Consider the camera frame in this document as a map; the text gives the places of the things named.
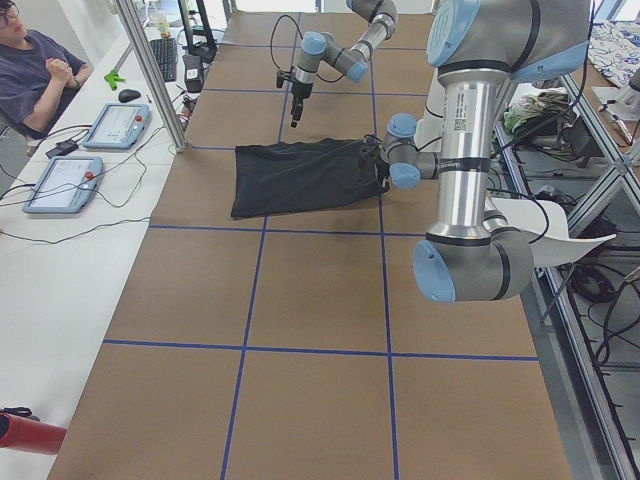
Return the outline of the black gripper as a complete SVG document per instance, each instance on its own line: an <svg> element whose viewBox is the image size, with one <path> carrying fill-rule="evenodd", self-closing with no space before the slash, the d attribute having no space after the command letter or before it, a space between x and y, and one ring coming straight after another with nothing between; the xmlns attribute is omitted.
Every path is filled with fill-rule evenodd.
<svg viewBox="0 0 640 480"><path fill-rule="evenodd" d="M304 109L303 101L311 96L313 73L297 69L289 71L278 70L276 73L276 87L282 88L286 82L291 84L291 93L294 97L291 105L290 126L296 128L302 117Z"/></svg>
<svg viewBox="0 0 640 480"><path fill-rule="evenodd" d="M390 189L389 164L382 153L382 141L375 135L366 134L360 145L360 167L371 166L381 191L387 192Z"/></svg>

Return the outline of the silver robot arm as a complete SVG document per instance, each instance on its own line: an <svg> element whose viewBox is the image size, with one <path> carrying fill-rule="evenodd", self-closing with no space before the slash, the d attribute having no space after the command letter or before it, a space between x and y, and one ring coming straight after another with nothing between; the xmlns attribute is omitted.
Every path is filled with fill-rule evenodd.
<svg viewBox="0 0 640 480"><path fill-rule="evenodd" d="M394 116L383 151L390 178L410 188L438 180L436 219L413 251L422 294L436 302L501 300L529 283L534 256L524 234L487 192L499 87L578 69L589 45L587 1L445 1L429 32L427 58L444 90L441 149L414 142L415 119Z"/></svg>
<svg viewBox="0 0 640 480"><path fill-rule="evenodd" d="M391 39L398 26L398 11L393 1L347 1L347 7L366 21L366 30L348 46L327 31L302 34L295 62L288 70L276 73L276 86L289 85L292 95L290 126L296 128L302 118L304 103L310 98L320 67L326 64L339 74L359 83L368 72L374 51Z"/></svg>

